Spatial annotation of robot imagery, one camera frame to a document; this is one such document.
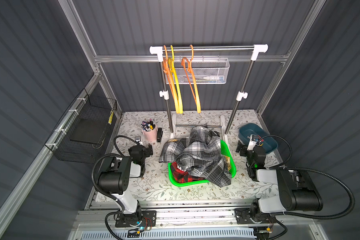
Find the orange plastic hanger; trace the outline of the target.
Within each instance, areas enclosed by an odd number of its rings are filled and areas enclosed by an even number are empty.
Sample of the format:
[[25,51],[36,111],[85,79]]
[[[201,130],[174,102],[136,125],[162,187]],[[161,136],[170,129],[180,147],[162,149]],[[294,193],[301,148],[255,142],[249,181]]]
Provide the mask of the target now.
[[180,102],[179,102],[179,96],[178,96],[178,92],[177,92],[177,89],[175,87],[175,82],[173,80],[173,74],[171,72],[171,69],[170,69],[170,59],[168,57],[168,50],[167,50],[167,47],[164,45],[163,46],[164,50],[165,50],[165,57],[163,58],[164,61],[163,61],[163,68],[164,68],[164,73],[167,77],[167,80],[168,80],[168,83],[169,83],[169,87],[170,87],[170,90],[171,90],[171,93],[172,93],[172,96],[173,96],[173,99],[174,99],[174,104],[175,104],[175,109],[176,109],[176,113],[179,114],[180,113]]

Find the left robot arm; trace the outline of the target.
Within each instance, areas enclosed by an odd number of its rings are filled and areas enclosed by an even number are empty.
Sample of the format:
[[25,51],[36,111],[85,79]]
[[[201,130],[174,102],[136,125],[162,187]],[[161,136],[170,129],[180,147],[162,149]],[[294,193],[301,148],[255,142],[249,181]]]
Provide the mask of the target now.
[[[134,143],[126,156],[117,146],[117,139],[123,138]],[[118,135],[113,140],[116,153],[105,154],[94,163],[91,181],[94,189],[119,205],[118,214],[136,215],[141,211],[139,201],[130,190],[131,178],[141,178],[146,170],[146,158],[153,155],[153,146],[144,146],[130,137]]]

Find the yellow plaid long-sleeve shirt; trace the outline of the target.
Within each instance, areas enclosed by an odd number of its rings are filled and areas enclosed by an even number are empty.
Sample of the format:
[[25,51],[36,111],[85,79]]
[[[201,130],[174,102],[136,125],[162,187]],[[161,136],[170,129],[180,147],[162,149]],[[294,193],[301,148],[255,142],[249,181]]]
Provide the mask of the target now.
[[227,163],[227,169],[230,170],[232,167],[231,167],[231,158],[229,156],[225,156],[224,157],[226,158],[226,163]]

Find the brown orange hanger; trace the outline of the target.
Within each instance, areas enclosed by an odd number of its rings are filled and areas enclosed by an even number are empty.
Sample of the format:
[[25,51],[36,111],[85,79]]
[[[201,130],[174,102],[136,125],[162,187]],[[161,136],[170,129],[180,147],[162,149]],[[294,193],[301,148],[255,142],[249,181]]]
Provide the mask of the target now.
[[192,61],[194,59],[194,47],[193,45],[190,45],[191,48],[191,52],[192,52],[192,56],[191,59],[188,60],[186,57],[183,57],[181,60],[181,66],[184,68],[188,83],[190,85],[191,88],[191,92],[193,94],[194,97],[194,101],[197,107],[197,113],[201,113],[201,102],[200,102],[200,96],[199,96],[199,91],[198,91],[198,86],[197,86],[197,81],[195,78],[195,74],[192,68]]

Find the red black plaid shirt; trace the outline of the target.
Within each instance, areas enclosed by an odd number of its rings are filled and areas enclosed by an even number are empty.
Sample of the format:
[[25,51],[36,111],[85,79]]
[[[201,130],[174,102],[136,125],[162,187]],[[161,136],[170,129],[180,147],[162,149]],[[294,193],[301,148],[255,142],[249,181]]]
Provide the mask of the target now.
[[180,169],[177,163],[168,164],[169,167],[169,179],[171,182],[180,187],[185,186],[186,184],[204,181],[204,178],[191,176],[188,172]]

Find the yellow plastic hanger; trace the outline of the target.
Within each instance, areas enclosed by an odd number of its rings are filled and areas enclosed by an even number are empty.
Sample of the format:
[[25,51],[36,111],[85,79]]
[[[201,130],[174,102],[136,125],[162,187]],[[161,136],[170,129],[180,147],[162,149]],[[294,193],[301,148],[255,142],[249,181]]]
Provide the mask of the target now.
[[169,60],[168,60],[168,65],[169,65],[169,70],[170,70],[170,73],[169,73],[170,86],[172,89],[176,113],[182,114],[184,111],[183,110],[183,100],[182,100],[182,95],[181,95],[179,79],[178,79],[177,72],[175,69],[175,51],[174,51],[174,48],[172,45],[171,45],[171,54],[172,54],[172,57],[169,58]]

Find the grey plaid long-sleeve shirt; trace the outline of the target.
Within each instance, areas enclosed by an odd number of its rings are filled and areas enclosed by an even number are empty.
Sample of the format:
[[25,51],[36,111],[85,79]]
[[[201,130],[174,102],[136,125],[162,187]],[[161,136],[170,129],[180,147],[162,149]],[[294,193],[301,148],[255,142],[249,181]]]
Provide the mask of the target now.
[[159,163],[177,163],[191,176],[204,178],[218,187],[232,183],[226,158],[221,154],[220,134],[204,126],[192,128],[187,137],[168,140]]

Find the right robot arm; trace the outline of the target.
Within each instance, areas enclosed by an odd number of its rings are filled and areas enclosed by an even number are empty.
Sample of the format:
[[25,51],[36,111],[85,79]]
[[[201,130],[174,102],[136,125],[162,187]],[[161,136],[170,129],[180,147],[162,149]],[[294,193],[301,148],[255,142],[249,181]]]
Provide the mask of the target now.
[[[245,213],[255,224],[265,219],[289,215],[313,220],[334,220],[347,216],[355,207],[356,200],[351,189],[338,178],[315,169],[287,168],[283,163],[265,167],[266,151],[262,143],[266,136],[250,135],[248,141],[238,142],[236,152],[247,159],[247,173],[251,180],[278,186],[278,194],[253,200],[249,209],[236,209],[236,215]],[[322,175],[338,183],[349,197],[349,204],[340,213],[317,216],[324,207],[323,199],[310,173]]]

